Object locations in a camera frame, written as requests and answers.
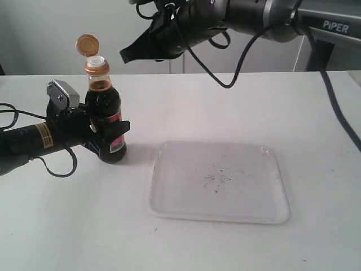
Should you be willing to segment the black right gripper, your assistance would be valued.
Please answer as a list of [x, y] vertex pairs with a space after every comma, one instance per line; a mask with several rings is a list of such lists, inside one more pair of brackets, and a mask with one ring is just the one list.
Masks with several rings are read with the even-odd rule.
[[122, 49], [124, 63], [136, 60], [172, 60], [225, 30], [228, 1], [167, 3], [151, 26]]

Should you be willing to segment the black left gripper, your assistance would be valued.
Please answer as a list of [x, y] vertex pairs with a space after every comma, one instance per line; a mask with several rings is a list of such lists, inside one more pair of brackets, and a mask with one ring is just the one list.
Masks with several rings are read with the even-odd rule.
[[63, 111], [49, 103], [46, 114], [46, 124], [53, 140], [53, 146], [45, 149], [46, 155], [80, 145], [101, 158], [104, 154], [102, 144], [122, 144], [123, 135], [130, 130], [130, 121], [127, 120], [102, 122], [97, 135], [91, 128], [87, 106], [83, 103]]

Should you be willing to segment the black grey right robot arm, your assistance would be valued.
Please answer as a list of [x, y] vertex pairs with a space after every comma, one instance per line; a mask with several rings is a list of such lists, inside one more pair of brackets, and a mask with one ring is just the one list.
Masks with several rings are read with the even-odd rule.
[[151, 25], [122, 49], [124, 63], [170, 60], [223, 31], [288, 42], [308, 27], [317, 39], [360, 47], [360, 1], [156, 1]]

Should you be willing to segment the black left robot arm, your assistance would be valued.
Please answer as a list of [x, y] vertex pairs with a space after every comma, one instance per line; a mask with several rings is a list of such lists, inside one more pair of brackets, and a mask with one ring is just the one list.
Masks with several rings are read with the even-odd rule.
[[105, 131], [93, 132], [87, 107], [82, 103], [77, 108], [59, 110], [53, 102], [49, 102], [45, 117], [18, 110], [7, 103], [2, 106], [9, 108], [2, 110], [2, 113], [11, 112], [14, 116], [10, 125], [1, 127], [1, 176], [34, 159], [45, 164], [43, 156], [66, 150], [73, 165], [69, 173], [56, 174], [49, 167], [45, 168], [54, 177], [69, 177], [78, 166], [77, 157], [71, 147], [83, 146], [103, 158], [105, 152], [102, 152], [101, 148], [130, 130], [130, 122], [127, 120], [112, 123], [102, 121]]

